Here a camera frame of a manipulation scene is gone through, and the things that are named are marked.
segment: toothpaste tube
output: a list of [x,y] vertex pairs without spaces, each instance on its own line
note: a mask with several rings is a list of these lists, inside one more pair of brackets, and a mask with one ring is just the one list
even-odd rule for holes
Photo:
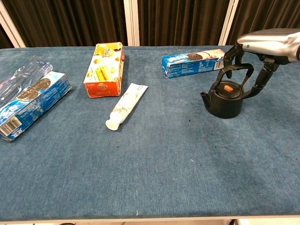
[[126,117],[131,113],[147,88],[148,86],[131,83],[114,107],[109,120],[105,122],[107,128],[117,130],[119,125],[123,123]]

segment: toothpaste cap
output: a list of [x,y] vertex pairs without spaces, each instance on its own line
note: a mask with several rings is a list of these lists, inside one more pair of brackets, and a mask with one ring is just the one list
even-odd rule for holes
[[120,113],[111,113],[110,118],[105,122],[105,125],[110,130],[117,130],[122,122],[123,117]]

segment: kettle body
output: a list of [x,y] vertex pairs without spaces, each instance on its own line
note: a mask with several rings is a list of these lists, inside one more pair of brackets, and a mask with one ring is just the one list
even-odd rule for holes
[[241,112],[243,94],[239,84],[221,81],[217,88],[212,85],[208,93],[202,92],[200,95],[208,112],[222,119],[230,119]]

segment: orange snack box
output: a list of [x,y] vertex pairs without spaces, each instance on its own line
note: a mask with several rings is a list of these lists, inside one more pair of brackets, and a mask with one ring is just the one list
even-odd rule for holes
[[96,45],[83,81],[90,98],[121,94],[124,58],[121,42]]

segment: brown curtain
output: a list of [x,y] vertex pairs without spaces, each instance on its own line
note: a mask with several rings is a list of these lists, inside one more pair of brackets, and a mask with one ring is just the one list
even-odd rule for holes
[[227,38],[227,45],[252,31],[300,28],[300,0],[240,0]]
[[218,45],[229,0],[139,0],[140,45]]
[[127,45],[121,0],[2,0],[27,47]]
[[9,37],[7,36],[5,30],[2,26],[0,26],[0,49],[2,48],[13,48],[14,45],[9,40]]

